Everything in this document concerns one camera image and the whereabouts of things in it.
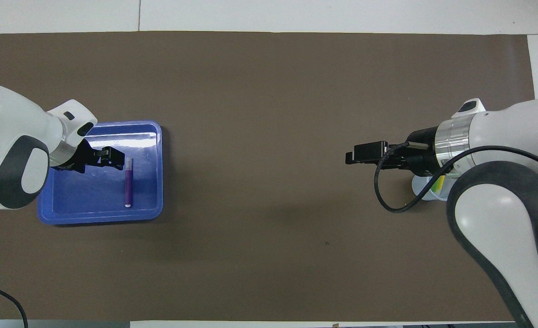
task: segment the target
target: blue tray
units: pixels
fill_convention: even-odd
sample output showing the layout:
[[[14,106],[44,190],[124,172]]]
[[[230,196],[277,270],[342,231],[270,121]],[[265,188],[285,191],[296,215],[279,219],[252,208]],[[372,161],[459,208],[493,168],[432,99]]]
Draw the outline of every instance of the blue tray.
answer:
[[[45,224],[150,220],[163,208],[161,127],[154,121],[98,123],[85,137],[133,158],[133,204],[125,208],[125,171],[87,166],[85,174],[50,169],[38,195]]]

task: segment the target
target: black cable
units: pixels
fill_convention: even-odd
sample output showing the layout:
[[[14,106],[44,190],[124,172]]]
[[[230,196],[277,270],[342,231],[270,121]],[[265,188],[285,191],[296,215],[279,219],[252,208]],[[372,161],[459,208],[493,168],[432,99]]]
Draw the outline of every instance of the black cable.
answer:
[[[445,165],[442,166],[442,168],[435,175],[433,175],[433,177],[431,177],[431,180],[429,180],[429,182],[427,183],[427,185],[425,185],[423,190],[421,190],[420,193],[410,203],[408,203],[405,206],[400,207],[400,208],[390,207],[382,199],[382,196],[380,195],[380,190],[379,190],[379,174],[380,174],[380,170],[382,169],[382,166],[383,166],[384,162],[395,151],[397,151],[398,149],[401,149],[401,148],[406,148],[408,146],[409,146],[409,143],[407,141],[406,143],[401,143],[401,144],[396,145],[396,146],[392,147],[391,149],[389,149],[387,151],[387,153],[384,154],[384,156],[380,159],[378,165],[376,166],[376,171],[374,173],[374,192],[376,193],[376,198],[379,200],[380,204],[386,210],[388,210],[389,212],[392,212],[392,213],[402,213],[402,212],[406,212],[407,210],[410,210],[413,206],[415,206],[417,203],[419,203],[419,201],[421,199],[423,199],[423,196],[425,196],[425,194],[431,189],[431,187],[433,187],[433,184],[435,184],[435,182],[439,179],[439,177],[441,177],[442,175],[449,172],[452,169],[452,166],[453,166],[453,164],[455,164],[455,162],[457,162],[458,160],[464,158],[467,155],[471,155],[473,153],[481,152],[481,151],[505,151],[505,152],[511,152],[511,153],[514,153],[514,154],[522,155],[522,156],[525,156],[527,158],[533,159],[533,160],[538,162],[538,156],[537,155],[534,155],[534,154],[532,154],[530,152],[527,152],[527,151],[523,151],[523,150],[518,149],[518,148],[506,147],[506,146],[479,146],[479,147],[474,147],[472,149],[468,149],[468,150],[462,152],[461,154],[451,158],[448,162],[446,162]]]
[[[9,299],[10,301],[12,301],[12,303],[14,303],[15,307],[17,307],[17,310],[20,311],[21,320],[24,322],[24,328],[28,328],[28,320],[26,319],[26,313],[24,311],[24,308],[21,307],[21,304],[19,303],[19,301],[17,301],[17,299],[15,299],[12,295],[1,290],[0,290],[0,295],[2,295],[3,297]]]

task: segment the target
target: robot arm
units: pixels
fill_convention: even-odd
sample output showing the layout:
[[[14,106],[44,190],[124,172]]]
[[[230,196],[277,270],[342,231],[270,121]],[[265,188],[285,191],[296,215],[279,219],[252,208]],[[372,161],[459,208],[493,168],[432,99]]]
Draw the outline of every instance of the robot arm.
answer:
[[[450,120],[406,140],[396,147],[386,141],[356,145],[346,163],[377,164],[376,191],[380,169],[433,176],[409,205],[442,172],[456,178],[447,200],[452,232],[487,272],[517,323],[538,328],[538,162],[530,159],[538,159],[538,100],[498,112],[468,100]],[[379,200],[393,212],[410,208],[393,209]]]
[[[123,169],[124,154],[111,147],[90,148],[85,135],[97,119],[69,100],[45,112],[0,86],[0,209],[21,208],[44,186],[50,166],[85,172],[85,165]]]

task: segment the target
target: yellow object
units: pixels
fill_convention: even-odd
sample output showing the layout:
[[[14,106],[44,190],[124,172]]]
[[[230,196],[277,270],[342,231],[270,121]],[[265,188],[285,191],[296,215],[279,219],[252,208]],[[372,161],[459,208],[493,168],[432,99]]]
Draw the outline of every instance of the yellow object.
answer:
[[[431,190],[433,193],[437,193],[439,190],[443,187],[443,181],[445,181],[445,176],[440,176],[435,183],[433,183],[433,187],[431,187]]]

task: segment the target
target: purple marker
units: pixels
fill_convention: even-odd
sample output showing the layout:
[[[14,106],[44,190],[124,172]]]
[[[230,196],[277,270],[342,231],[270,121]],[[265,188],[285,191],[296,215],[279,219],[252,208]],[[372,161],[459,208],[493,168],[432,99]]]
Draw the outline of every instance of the purple marker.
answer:
[[[131,207],[133,199],[133,158],[125,158],[125,207]]]

